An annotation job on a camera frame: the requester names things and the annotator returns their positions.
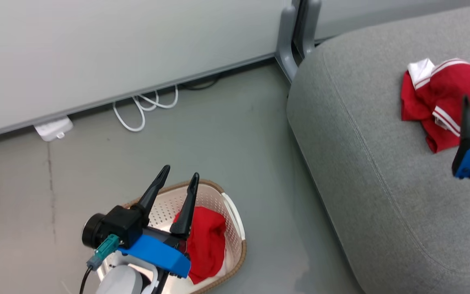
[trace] white power strip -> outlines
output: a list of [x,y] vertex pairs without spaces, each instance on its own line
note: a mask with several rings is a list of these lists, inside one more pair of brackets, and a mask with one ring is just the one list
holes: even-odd
[[73,128],[73,123],[69,117],[65,116],[42,125],[34,125],[35,130],[41,136],[41,139],[50,142],[55,138],[63,139],[65,133]]

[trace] gray ottoman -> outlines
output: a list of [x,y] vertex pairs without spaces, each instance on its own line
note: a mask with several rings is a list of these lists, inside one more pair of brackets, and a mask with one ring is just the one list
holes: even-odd
[[407,63],[470,61],[470,7],[341,35],[302,62],[289,123],[367,294],[470,294],[470,180],[401,121]]

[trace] gray metal leg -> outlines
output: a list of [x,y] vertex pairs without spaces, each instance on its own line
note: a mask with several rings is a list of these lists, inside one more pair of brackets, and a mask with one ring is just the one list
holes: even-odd
[[297,1],[299,10],[293,43],[297,47],[302,59],[306,58],[315,49],[315,30],[319,20],[321,0]]
[[278,32],[277,50],[275,58],[284,71],[289,82],[293,81],[298,66],[293,59],[291,52],[291,41],[293,40],[293,30],[297,19],[297,9],[291,5],[282,10],[280,15],[280,28]]

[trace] black cable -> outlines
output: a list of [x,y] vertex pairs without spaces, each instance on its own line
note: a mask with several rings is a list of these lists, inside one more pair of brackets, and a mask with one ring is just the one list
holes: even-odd
[[215,85],[219,80],[220,80],[220,76],[222,76],[222,74],[218,74],[215,79],[209,83],[208,85],[206,86],[202,86],[202,87],[194,87],[194,86],[188,86],[186,84],[181,84],[181,86],[186,89],[186,90],[190,90],[190,91],[199,91],[199,90],[204,90],[204,89],[208,89],[210,87],[213,87],[213,85]]
[[88,279],[88,275],[92,271],[92,267],[88,267],[86,269],[86,272],[84,273],[84,276],[82,276],[82,281],[81,281],[81,289],[79,290],[79,294],[82,294],[84,291],[84,285],[86,284],[86,279]]

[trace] laundry basket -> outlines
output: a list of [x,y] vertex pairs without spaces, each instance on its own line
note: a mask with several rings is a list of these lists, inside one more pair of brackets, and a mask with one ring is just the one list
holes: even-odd
[[[182,204],[186,198],[186,189],[188,183],[184,182],[160,190],[153,208],[150,212],[150,227],[162,229],[168,232],[175,216],[181,211]],[[129,208],[137,203],[136,199],[123,206]],[[202,206],[219,212],[226,219],[226,268],[227,274],[222,277],[211,277],[194,285],[191,280],[179,279],[177,277],[168,276],[164,285],[163,294],[201,294],[211,288],[214,288],[224,281],[232,277],[242,266],[246,258],[246,236],[244,235],[244,227],[242,225],[239,212],[230,197],[224,193],[224,190],[217,184],[201,179],[197,190],[197,200],[195,206]],[[106,273],[110,270],[108,264],[112,255],[103,262],[102,266],[97,270],[99,279],[102,281]],[[146,276],[151,278],[151,272],[148,270],[133,266]]]

